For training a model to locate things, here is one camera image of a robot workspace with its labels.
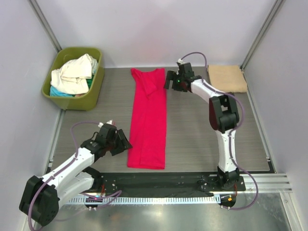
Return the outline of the folded beige t shirt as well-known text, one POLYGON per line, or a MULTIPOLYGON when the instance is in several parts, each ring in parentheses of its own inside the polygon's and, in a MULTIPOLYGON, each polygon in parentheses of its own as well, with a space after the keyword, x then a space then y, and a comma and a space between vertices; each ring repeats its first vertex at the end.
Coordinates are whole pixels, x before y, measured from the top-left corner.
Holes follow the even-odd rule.
POLYGON ((245 93, 247 83, 238 65, 209 65, 211 85, 223 92, 245 93))

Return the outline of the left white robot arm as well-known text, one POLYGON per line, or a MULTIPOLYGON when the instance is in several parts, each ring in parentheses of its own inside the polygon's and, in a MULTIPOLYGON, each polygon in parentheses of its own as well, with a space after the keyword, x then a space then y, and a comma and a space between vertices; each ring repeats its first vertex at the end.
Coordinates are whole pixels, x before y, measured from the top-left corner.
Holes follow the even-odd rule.
POLYGON ((34 230, 33 221, 42 228, 50 224, 60 208, 76 195, 87 190, 98 192, 102 177, 91 165, 107 152, 117 155, 132 148, 113 120, 94 124, 99 131, 80 145, 76 144, 71 157, 53 171, 40 177, 34 175, 26 182, 19 210, 27 215, 30 230, 34 230))

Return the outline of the turquoise cloth in bin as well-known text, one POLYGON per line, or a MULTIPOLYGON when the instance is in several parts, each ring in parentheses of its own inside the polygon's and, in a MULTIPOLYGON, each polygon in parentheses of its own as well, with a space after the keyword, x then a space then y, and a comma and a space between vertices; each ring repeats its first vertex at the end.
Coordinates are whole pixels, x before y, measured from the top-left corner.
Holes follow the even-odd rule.
POLYGON ((50 96, 52 97, 73 97, 73 95, 71 94, 58 91, 54 86, 50 87, 50 96))

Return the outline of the aluminium rail frame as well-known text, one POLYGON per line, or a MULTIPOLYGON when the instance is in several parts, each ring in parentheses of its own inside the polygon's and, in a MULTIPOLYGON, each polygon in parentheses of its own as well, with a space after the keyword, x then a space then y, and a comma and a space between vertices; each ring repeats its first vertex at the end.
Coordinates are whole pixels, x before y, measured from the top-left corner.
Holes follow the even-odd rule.
MULTIPOLYGON (((250 176, 242 174, 246 191, 245 193, 256 193, 257 188, 250 176)), ((292 193, 292 187, 286 174, 284 173, 263 173, 253 174, 259 193, 292 193)))

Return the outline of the green plastic laundry bin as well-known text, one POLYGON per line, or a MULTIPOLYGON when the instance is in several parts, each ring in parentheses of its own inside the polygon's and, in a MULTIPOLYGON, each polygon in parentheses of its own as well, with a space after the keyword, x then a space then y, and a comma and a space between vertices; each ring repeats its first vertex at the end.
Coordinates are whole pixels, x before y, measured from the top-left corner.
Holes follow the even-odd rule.
POLYGON ((55 57, 53 64, 45 78, 42 86, 42 95, 56 104, 60 109, 63 110, 82 110, 89 111, 96 106, 101 85, 104 78, 103 54, 101 50, 94 47, 68 47, 59 51, 55 57), (55 69, 59 69, 66 62, 77 59, 84 54, 89 54, 98 61, 98 70, 93 77, 93 81, 90 90, 79 96, 79 97, 62 97, 62 96, 51 96, 51 72, 55 69))

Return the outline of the red t shirt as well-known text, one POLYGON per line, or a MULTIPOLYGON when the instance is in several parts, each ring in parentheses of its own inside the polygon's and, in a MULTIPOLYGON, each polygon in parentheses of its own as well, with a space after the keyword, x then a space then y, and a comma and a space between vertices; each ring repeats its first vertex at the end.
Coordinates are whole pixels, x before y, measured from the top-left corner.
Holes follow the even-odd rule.
POLYGON ((127 166, 159 169, 166 166, 167 92, 164 88, 165 69, 143 72, 132 68, 135 95, 127 166))

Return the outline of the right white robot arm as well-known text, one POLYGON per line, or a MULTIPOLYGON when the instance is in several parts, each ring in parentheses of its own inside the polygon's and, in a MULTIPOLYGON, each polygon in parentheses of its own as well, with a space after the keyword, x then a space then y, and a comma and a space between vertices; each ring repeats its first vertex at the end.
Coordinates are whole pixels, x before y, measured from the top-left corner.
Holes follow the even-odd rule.
POLYGON ((178 71, 168 71, 164 88, 191 92, 201 97, 209 106, 209 123, 218 139, 219 162, 217 185, 226 191, 232 189, 240 178, 235 157, 235 132, 240 122, 237 103, 230 93, 219 91, 197 76, 190 63, 179 59, 178 71))

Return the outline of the green cloth in bin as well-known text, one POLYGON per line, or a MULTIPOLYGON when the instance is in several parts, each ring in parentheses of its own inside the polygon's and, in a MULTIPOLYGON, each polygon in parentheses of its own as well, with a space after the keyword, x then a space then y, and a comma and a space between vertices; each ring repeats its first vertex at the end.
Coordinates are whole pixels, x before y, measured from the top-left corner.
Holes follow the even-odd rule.
POLYGON ((91 78, 87 78, 86 79, 86 82, 87 82, 89 90, 90 90, 90 88, 92 86, 92 82, 93 82, 94 76, 95 76, 95 74, 92 74, 91 78))

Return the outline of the cream white shirt in bin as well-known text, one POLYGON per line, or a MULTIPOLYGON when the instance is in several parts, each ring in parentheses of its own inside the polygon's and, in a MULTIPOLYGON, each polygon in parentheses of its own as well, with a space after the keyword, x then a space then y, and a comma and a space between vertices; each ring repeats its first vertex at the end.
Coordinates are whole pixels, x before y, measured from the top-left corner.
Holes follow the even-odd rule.
POLYGON ((98 61, 89 54, 70 60, 59 69, 51 72, 51 87, 64 94, 85 94, 90 87, 88 82, 98 70, 98 61))

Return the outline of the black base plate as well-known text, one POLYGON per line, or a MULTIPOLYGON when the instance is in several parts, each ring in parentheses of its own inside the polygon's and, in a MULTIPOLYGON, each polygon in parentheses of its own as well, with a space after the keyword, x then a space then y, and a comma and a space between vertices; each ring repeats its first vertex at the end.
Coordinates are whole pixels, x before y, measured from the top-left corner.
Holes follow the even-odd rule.
POLYGON ((214 172, 122 172, 96 174, 94 185, 85 192, 111 195, 119 190, 121 197, 190 198, 244 192, 246 186, 242 176, 224 184, 214 172))

